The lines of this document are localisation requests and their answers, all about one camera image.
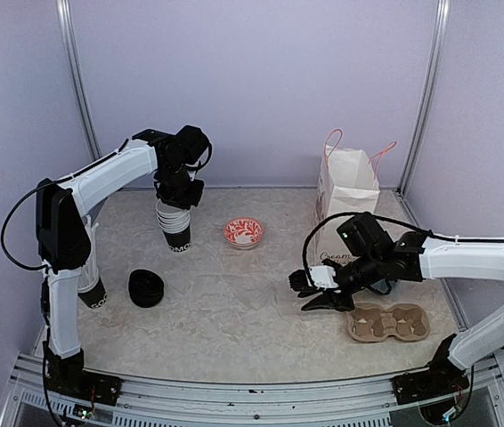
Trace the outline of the white paper takeout bag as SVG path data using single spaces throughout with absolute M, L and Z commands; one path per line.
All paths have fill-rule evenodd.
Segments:
M 370 157 L 362 149 L 341 148 L 342 138 L 343 132 L 335 129 L 324 143 L 313 211 L 314 225 L 333 214 L 374 212 L 379 195 L 378 165 L 396 146 L 392 141 Z M 314 235 L 313 260 L 316 264 L 325 259 L 346 264 L 354 259 L 337 233 L 337 227 L 345 220 L 341 217 L 327 222 Z

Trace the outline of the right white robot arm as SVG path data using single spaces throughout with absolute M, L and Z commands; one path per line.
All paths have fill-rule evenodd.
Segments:
M 290 274 L 290 287 L 311 300 L 308 310 L 350 311 L 352 295 L 381 280 L 421 282 L 425 279 L 469 278 L 504 282 L 504 238 L 435 237 L 425 231 L 409 231 L 398 240 L 375 221 L 351 218 L 338 235 L 355 259 L 346 265 L 322 266 Z M 422 385 L 440 395 L 457 380 L 458 373 L 479 359 L 504 349 L 504 304 L 467 331 L 443 340 L 423 374 Z

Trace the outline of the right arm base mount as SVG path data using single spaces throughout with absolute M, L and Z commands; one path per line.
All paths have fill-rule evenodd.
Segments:
M 405 405 L 465 390 L 470 381 L 464 369 L 440 359 L 431 362 L 425 370 L 395 376 L 392 384 L 397 404 Z

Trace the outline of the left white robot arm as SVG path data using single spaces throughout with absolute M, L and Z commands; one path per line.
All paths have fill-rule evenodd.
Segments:
M 158 199 L 189 209 L 202 197 L 196 173 L 210 160 L 213 146 L 198 128 L 176 134 L 144 130 L 109 155 L 58 180 L 44 179 L 36 196 L 36 237 L 48 286 L 50 349 L 60 359 L 81 352 L 77 326 L 78 286 L 93 249 L 85 219 L 90 211 L 131 182 L 150 175 Z

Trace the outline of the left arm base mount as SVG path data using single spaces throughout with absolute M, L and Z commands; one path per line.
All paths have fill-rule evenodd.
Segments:
M 118 402 L 122 379 L 84 368 L 84 351 L 63 359 L 46 348 L 46 389 L 64 396 L 114 407 Z

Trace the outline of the stack of black paper cups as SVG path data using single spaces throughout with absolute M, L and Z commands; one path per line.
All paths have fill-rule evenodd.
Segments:
M 182 253 L 191 247 L 191 211 L 159 200 L 156 214 L 167 245 L 174 253 Z

